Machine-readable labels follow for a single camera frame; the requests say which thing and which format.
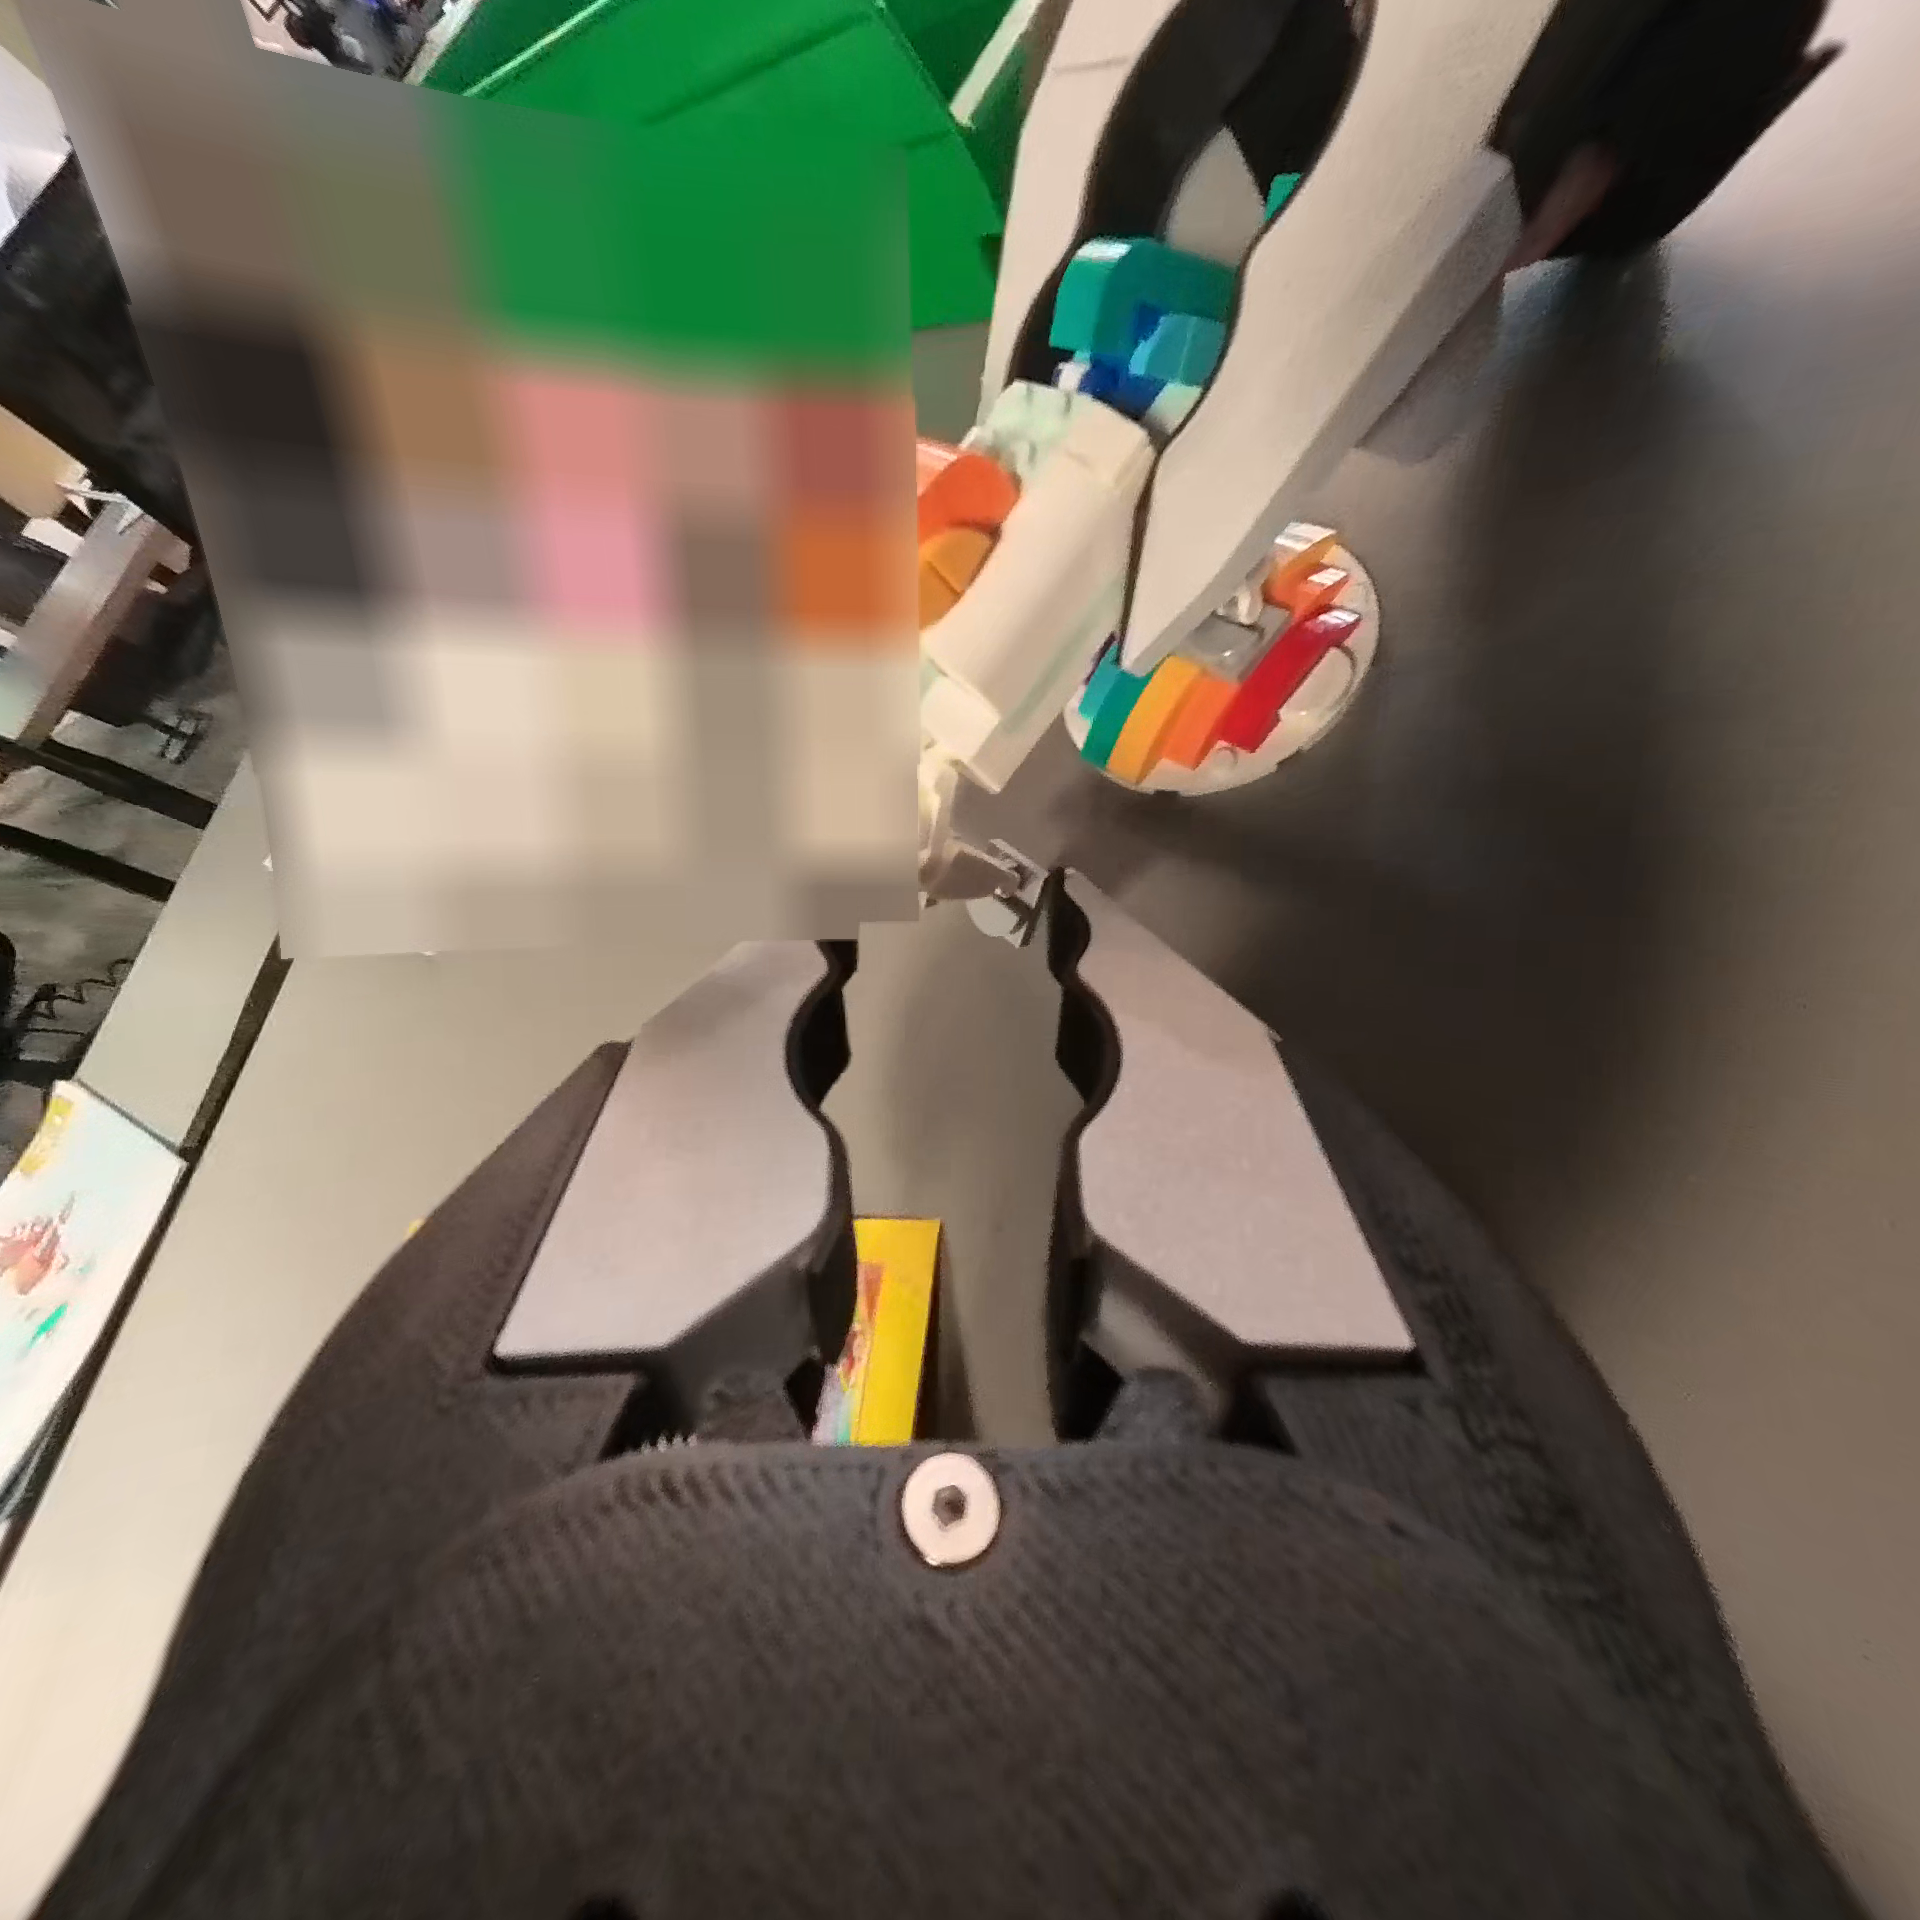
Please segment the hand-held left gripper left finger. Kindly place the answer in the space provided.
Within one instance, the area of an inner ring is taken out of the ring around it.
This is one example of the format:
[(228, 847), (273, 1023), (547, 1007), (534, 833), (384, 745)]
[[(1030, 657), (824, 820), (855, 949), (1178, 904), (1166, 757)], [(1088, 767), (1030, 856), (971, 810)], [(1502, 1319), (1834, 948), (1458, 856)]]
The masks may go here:
[(502, 1372), (789, 1379), (855, 1306), (855, 940), (731, 948), (626, 1044), (493, 1337)]

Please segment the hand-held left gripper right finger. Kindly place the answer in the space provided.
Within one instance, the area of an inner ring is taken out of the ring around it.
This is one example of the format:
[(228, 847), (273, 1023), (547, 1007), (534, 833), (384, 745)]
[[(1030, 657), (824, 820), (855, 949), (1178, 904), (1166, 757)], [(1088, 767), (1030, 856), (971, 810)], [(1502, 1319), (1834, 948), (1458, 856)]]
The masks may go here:
[(1413, 1334), (1272, 1031), (1059, 874), (1067, 1337), (1101, 1362), (1412, 1362)]

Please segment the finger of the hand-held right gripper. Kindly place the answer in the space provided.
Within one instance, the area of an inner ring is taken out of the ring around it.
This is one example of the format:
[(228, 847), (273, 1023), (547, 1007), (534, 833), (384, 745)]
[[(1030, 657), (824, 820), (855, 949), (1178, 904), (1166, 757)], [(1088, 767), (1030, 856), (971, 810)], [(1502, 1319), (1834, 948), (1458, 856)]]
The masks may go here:
[(1077, 238), (1092, 169), (1135, 62), (1155, 32), (1155, 4), (1031, 4), (1023, 22), (1023, 132), (998, 241), (982, 398), (1023, 373), (1044, 342), (1043, 305)]
[(1513, 166), (1490, 137), (1518, 79), (1518, 4), (1376, 4), (1345, 111), (1251, 245), (1223, 352), (1142, 500), (1126, 671), (1267, 558), (1502, 279)]

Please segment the round rainbow brick plate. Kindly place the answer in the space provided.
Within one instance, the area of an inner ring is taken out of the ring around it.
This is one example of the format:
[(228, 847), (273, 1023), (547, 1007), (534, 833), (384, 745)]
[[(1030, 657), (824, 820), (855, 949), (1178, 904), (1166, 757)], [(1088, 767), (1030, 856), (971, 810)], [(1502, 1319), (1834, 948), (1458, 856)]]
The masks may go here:
[(1148, 671), (1109, 640), (1066, 706), (1085, 765), (1132, 793), (1205, 800), (1331, 733), (1379, 653), (1379, 590), (1341, 536), (1291, 522), (1261, 580)]

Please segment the white toy brick unicorn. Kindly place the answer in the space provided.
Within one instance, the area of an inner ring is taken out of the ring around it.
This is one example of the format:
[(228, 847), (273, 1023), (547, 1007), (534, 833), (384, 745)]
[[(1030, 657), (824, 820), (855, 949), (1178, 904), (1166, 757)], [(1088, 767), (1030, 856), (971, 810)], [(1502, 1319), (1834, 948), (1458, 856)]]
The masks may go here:
[(981, 418), (964, 452), (1018, 484), (989, 555), (920, 635), (920, 897), (1011, 893), (1011, 858), (968, 842), (958, 789), (997, 793), (1119, 640), (1142, 500), (1166, 440), (1196, 411), (1223, 352), (1236, 275), (1310, 174), (1306, 156), (1256, 169), (1217, 137), (1177, 189), (1163, 229), (1118, 211), (1043, 305), (1044, 342)]

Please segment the yellow toy set box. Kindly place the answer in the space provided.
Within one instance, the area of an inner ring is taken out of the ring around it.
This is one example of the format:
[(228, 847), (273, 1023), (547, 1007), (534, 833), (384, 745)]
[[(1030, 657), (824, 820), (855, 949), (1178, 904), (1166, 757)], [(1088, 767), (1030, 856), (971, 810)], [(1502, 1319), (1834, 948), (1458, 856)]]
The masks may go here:
[(817, 1447), (909, 1447), (938, 1383), (945, 1229), (934, 1217), (855, 1217), (855, 1313), (824, 1379)]

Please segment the person's right hand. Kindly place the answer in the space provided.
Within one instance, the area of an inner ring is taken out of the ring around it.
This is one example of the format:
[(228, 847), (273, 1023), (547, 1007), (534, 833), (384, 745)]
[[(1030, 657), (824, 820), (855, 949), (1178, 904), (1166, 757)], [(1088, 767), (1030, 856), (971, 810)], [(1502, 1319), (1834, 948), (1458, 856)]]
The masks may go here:
[(1525, 220), (1513, 270), (1548, 262), (1603, 205), (1616, 181), (1608, 148), (1576, 148)]

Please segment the green plastic bin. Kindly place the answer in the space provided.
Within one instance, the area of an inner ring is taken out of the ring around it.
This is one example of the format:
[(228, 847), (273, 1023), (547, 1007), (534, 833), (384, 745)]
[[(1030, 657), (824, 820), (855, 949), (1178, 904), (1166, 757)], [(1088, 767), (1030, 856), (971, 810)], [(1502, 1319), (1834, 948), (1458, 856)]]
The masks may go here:
[(688, 121), (744, 156), (809, 137), (903, 160), (912, 325), (982, 325), (1036, 4), (453, 4), (410, 81), (612, 124)]

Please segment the yellow instruction booklet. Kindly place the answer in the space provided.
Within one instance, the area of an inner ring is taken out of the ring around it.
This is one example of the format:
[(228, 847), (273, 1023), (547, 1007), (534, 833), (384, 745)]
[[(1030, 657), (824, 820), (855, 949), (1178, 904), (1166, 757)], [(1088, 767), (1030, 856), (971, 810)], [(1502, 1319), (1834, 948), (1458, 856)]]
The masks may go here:
[(184, 1159), (70, 1079), (2, 1178), (2, 1522), (115, 1319)]

